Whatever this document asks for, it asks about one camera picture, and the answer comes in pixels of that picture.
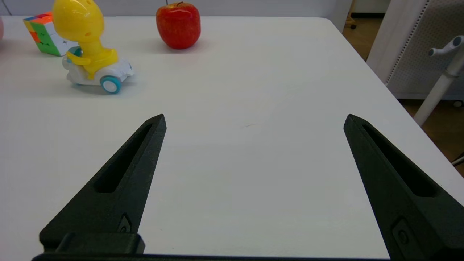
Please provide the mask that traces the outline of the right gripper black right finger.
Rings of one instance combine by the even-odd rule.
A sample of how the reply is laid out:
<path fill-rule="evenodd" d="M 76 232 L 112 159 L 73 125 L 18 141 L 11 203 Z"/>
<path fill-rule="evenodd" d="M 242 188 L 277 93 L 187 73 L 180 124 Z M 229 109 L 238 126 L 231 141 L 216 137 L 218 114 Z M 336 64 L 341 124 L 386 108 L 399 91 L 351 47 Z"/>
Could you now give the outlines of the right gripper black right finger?
<path fill-rule="evenodd" d="M 349 114 L 344 133 L 393 260 L 462 260 L 464 208 L 373 125 Z"/>

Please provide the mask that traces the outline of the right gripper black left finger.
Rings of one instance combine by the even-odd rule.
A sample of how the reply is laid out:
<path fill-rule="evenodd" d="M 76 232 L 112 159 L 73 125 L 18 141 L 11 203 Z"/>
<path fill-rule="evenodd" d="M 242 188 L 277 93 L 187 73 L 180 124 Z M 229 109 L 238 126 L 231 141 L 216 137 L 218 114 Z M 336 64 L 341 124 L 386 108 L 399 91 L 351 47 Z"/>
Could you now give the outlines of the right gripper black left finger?
<path fill-rule="evenodd" d="M 136 233 L 167 130 L 159 114 L 145 121 L 39 234 L 45 250 L 67 233 Z"/>

